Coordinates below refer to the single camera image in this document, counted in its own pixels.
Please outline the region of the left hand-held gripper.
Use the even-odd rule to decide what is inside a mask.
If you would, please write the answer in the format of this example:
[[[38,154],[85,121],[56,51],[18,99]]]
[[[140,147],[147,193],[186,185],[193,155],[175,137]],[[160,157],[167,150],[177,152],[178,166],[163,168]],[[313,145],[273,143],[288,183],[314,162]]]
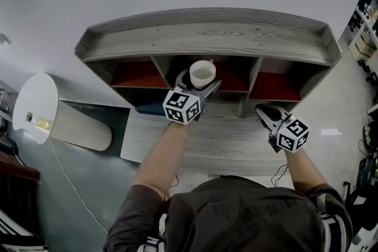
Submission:
[[[193,86],[190,69],[186,68],[177,76],[176,87],[170,90],[162,104],[165,117],[170,122],[187,125],[197,121],[206,111],[206,100],[221,86],[221,79],[214,79],[202,89]]]

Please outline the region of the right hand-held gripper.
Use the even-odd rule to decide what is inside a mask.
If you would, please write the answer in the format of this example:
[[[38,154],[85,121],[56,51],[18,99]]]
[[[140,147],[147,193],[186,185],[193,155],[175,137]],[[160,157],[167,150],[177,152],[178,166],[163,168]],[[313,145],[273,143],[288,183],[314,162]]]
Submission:
[[[257,104],[255,110],[264,127],[273,130],[268,142],[276,153],[281,149],[295,153],[306,144],[309,126],[303,120],[275,104]],[[277,120],[283,121],[276,127]]]

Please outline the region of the white cup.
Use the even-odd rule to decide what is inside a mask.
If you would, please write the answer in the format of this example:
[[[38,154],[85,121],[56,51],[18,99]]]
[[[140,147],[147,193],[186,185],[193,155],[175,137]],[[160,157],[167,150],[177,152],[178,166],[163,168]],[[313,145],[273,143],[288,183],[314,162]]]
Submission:
[[[199,60],[194,62],[189,69],[191,84],[196,89],[203,89],[216,77],[216,66],[212,61]]]

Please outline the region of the grey wooden shelf unit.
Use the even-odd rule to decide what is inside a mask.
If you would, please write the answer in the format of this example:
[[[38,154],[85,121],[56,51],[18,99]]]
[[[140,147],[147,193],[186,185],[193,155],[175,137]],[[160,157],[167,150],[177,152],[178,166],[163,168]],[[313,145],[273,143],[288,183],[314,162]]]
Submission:
[[[158,11],[89,27],[75,55],[135,109],[161,102],[177,76],[199,60],[212,61],[221,86],[211,101],[293,110],[341,58],[324,22],[243,8]]]

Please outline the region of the person's left forearm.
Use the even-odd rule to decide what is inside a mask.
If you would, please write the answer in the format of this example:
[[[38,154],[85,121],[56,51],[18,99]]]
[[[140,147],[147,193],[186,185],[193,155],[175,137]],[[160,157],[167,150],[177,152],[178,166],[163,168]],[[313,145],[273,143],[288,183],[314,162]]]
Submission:
[[[189,134],[189,125],[170,123],[140,164],[132,184],[146,186],[165,199],[181,165]]]

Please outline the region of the person's right forearm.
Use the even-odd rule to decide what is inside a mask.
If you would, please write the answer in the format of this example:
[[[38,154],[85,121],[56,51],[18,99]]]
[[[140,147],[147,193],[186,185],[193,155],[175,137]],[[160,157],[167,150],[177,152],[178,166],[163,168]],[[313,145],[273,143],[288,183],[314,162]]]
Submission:
[[[316,186],[327,183],[303,148],[298,149],[294,153],[286,150],[285,156],[296,191],[304,194]]]

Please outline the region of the grey wooden desk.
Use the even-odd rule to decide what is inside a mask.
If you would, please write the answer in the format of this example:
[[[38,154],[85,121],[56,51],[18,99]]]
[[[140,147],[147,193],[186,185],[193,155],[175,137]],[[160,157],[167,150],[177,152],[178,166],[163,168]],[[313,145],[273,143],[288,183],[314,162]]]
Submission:
[[[190,136],[182,168],[213,175],[272,176],[286,163],[283,152],[268,143],[268,131],[251,104],[239,118],[236,104],[211,103]],[[163,116],[129,112],[120,153],[122,159],[140,163],[156,143],[169,121]]]

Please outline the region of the dark blue box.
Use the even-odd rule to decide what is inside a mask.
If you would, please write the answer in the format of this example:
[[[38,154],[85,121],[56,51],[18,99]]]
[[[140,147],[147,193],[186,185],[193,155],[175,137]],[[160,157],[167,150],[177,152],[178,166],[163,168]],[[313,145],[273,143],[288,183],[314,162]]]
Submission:
[[[139,105],[135,107],[135,110],[140,114],[165,116],[164,108],[161,102]]]

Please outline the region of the person's dark shirt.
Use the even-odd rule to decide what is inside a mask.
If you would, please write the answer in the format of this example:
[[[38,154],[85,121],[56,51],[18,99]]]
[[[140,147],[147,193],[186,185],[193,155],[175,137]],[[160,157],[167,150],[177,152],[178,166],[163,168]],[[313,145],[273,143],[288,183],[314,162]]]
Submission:
[[[164,201],[130,187],[104,252],[137,252],[151,238],[165,252],[346,252],[353,225],[338,192],[302,194],[236,176],[207,181]]]

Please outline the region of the white storage rack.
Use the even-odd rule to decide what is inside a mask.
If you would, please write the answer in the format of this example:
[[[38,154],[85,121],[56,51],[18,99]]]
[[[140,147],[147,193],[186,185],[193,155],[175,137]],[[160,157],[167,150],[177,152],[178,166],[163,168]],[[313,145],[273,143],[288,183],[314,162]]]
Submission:
[[[354,34],[348,49],[355,60],[366,62],[378,54],[378,0],[358,0],[348,26]]]

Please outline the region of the glass bottle with yellow liquid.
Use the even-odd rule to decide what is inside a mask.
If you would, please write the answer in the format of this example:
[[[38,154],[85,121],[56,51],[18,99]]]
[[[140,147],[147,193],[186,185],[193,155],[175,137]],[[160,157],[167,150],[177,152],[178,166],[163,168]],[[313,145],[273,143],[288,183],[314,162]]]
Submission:
[[[50,132],[53,128],[53,120],[45,119],[35,113],[27,112],[25,120],[33,126]]]

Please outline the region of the dark wooden staircase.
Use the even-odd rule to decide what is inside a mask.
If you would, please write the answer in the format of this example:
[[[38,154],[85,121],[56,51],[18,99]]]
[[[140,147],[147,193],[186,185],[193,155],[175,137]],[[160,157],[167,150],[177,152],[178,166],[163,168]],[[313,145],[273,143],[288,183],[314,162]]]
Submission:
[[[0,151],[0,244],[45,246],[37,207],[40,173]]]

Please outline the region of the white curved pedestal table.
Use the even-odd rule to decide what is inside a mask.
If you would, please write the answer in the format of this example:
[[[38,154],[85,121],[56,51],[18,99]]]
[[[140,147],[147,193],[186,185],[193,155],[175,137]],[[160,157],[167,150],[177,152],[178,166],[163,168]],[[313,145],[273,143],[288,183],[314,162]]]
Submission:
[[[53,120],[50,132],[28,123],[27,112]],[[76,146],[104,151],[112,143],[110,127],[60,100],[53,78],[39,73],[27,80],[20,90],[12,114],[14,130],[28,132],[38,144],[57,139]]]

